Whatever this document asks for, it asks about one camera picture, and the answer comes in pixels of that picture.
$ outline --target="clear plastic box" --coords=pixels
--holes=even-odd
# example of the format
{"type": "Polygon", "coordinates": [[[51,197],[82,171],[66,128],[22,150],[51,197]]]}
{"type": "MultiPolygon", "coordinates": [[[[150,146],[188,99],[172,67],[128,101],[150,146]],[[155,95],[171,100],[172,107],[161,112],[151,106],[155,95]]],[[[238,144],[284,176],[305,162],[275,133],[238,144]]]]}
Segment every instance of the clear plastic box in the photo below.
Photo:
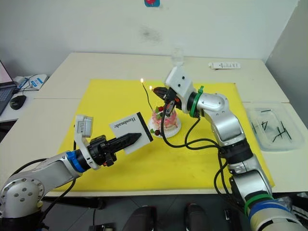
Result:
{"type": "Polygon", "coordinates": [[[303,145],[303,136],[282,103],[250,103],[245,108],[261,150],[289,151],[303,145]]]}

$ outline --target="blue ring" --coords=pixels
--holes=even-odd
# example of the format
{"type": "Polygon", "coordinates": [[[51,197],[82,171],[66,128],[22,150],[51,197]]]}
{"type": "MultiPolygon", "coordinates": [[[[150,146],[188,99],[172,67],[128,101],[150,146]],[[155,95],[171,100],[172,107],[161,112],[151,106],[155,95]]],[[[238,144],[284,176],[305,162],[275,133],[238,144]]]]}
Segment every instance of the blue ring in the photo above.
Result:
{"type": "Polygon", "coordinates": [[[257,204],[255,204],[252,208],[251,208],[251,211],[249,213],[249,216],[248,216],[248,219],[249,219],[249,222],[250,222],[250,219],[251,217],[258,211],[262,210],[262,209],[265,209],[265,208],[279,208],[279,209],[282,209],[284,211],[287,211],[290,213],[290,211],[282,206],[282,205],[278,205],[278,204],[274,204],[273,202],[276,202],[276,203],[279,203],[278,201],[275,201],[275,200],[271,200],[271,201],[262,201],[262,202],[259,202],[257,204]]]}
{"type": "Polygon", "coordinates": [[[72,163],[73,167],[78,172],[85,172],[85,170],[82,168],[78,160],[76,159],[75,151],[72,152],[66,152],[67,159],[72,163]]]}

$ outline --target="white remote control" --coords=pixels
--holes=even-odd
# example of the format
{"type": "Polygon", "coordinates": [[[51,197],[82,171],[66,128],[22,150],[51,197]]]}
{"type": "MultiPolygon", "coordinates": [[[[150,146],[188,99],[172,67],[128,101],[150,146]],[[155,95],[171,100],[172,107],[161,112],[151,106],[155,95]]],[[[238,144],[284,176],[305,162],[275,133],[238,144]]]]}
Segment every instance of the white remote control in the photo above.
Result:
{"type": "Polygon", "coordinates": [[[211,69],[240,69],[241,65],[238,62],[215,62],[208,63],[211,69]]]}

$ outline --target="cake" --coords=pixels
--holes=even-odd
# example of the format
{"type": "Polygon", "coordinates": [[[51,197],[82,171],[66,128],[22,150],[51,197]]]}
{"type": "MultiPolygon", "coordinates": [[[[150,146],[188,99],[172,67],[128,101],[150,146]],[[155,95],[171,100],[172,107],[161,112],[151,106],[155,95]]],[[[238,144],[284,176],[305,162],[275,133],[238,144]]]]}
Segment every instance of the cake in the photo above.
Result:
{"type": "MultiPolygon", "coordinates": [[[[155,110],[152,113],[151,119],[149,121],[149,129],[150,132],[157,136],[162,138],[160,135],[161,129],[160,124],[162,121],[162,114],[163,114],[163,107],[156,107],[155,110]]],[[[176,110],[174,109],[170,116],[165,116],[164,120],[164,134],[165,137],[171,137],[178,133],[178,131],[181,128],[181,122],[177,116],[176,110]]]]}

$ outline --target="yellow mat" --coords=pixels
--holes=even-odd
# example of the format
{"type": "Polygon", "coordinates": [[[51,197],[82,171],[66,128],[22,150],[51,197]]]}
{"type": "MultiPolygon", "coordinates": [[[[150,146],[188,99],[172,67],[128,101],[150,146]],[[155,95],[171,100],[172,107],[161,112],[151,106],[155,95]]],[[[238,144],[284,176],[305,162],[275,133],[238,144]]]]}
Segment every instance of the yellow mat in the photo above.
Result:
{"type": "MultiPolygon", "coordinates": [[[[145,85],[146,88],[149,85],[153,87],[163,86],[160,81],[147,81],[145,85]]],[[[252,151],[257,155],[271,185],[273,185],[273,180],[249,125],[235,84],[202,85],[204,85],[204,92],[219,92],[227,96],[230,109],[239,118],[252,151]]],[[[194,84],[196,89],[199,89],[200,86],[201,84],[194,84]]],[[[149,95],[153,107],[163,105],[163,101],[153,92],[149,91],[149,95]]],[[[110,123],[139,111],[147,123],[151,116],[151,110],[139,81],[93,79],[81,99],[76,115],[93,116],[91,138],[105,134],[109,140],[114,137],[109,128],[110,123]]],[[[196,119],[178,109],[177,113],[182,122],[182,128],[169,141],[172,144],[183,144],[185,134],[196,119]]],[[[72,118],[72,124],[59,153],[73,148],[74,121],[75,118],[72,118]]],[[[205,118],[202,118],[191,132],[190,140],[197,138],[215,139],[210,124],[205,118]]],[[[215,148],[199,151],[192,151],[187,148],[171,148],[162,139],[156,137],[154,137],[153,142],[129,155],[125,155],[124,151],[120,151],[116,155],[118,160],[113,166],[102,167],[97,171],[89,169],[81,178],[77,179],[72,190],[140,191],[214,188],[213,179],[219,167],[215,148]]],[[[230,175],[227,171],[225,172],[226,179],[228,179],[230,175]]],[[[218,180],[218,186],[222,187],[220,180],[218,180]]],[[[63,186],[57,190],[63,191],[66,188],[67,186],[63,186]]]]}

